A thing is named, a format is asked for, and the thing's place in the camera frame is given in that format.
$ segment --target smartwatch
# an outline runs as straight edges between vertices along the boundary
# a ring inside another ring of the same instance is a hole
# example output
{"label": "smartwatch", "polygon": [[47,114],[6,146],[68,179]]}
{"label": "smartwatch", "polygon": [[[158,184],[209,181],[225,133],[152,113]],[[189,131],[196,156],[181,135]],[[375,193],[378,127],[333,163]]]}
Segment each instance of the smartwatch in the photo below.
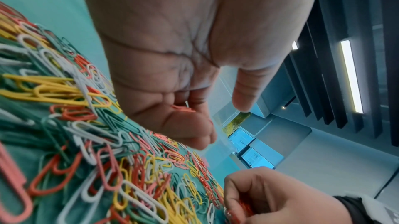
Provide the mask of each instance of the smartwatch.
{"label": "smartwatch", "polygon": [[399,224],[399,212],[365,194],[335,196],[348,210],[353,224]]}

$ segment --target linear light fixture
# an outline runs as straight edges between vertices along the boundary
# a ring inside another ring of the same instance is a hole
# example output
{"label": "linear light fixture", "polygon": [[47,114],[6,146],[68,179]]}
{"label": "linear light fixture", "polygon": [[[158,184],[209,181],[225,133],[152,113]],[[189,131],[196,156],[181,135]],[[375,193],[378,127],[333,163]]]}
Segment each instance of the linear light fixture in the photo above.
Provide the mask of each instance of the linear light fixture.
{"label": "linear light fixture", "polygon": [[298,45],[296,44],[295,41],[292,42],[292,50],[293,50],[293,51],[298,50]]}
{"label": "linear light fixture", "polygon": [[344,54],[344,61],[346,66],[346,72],[349,79],[350,92],[352,94],[353,105],[355,111],[363,113],[362,99],[360,98],[359,83],[357,82],[357,75],[355,69],[355,63],[353,61],[352,48],[349,40],[341,41],[342,53]]}

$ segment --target ceiling light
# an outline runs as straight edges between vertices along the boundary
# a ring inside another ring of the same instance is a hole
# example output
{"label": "ceiling light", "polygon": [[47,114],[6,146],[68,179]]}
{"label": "ceiling light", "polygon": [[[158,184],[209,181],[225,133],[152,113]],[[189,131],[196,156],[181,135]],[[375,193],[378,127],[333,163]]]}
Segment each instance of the ceiling light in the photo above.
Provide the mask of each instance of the ceiling light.
{"label": "ceiling light", "polygon": [[293,50],[293,51],[298,50],[298,45],[296,44],[295,41],[292,42],[292,50]]}
{"label": "ceiling light", "polygon": [[359,84],[357,82],[355,63],[353,61],[350,41],[349,40],[341,41],[341,48],[344,54],[346,72],[349,79],[350,92],[352,94],[352,100],[353,100],[353,105],[355,106],[355,111],[358,113],[363,113],[362,100],[360,98]]}

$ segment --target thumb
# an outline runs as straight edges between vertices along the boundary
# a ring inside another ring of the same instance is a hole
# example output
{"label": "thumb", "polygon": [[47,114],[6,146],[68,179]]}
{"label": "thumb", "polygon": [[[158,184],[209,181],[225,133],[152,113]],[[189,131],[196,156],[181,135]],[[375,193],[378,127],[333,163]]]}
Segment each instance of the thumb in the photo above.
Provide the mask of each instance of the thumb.
{"label": "thumb", "polygon": [[289,224],[293,223],[289,218],[287,209],[268,214],[256,214],[244,221],[244,224]]}
{"label": "thumb", "polygon": [[249,112],[280,66],[278,64],[259,70],[239,69],[232,98],[234,107]]}

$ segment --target palm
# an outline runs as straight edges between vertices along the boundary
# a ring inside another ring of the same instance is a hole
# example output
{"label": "palm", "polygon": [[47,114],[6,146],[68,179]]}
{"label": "palm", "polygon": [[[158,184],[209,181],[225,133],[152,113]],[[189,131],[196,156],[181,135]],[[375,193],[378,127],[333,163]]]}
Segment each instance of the palm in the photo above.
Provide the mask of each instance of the palm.
{"label": "palm", "polygon": [[[241,69],[233,103],[249,110],[298,37],[313,0],[87,3],[124,112],[153,131],[204,148],[216,140],[206,98],[219,67]],[[185,101],[198,113],[171,107]]]}

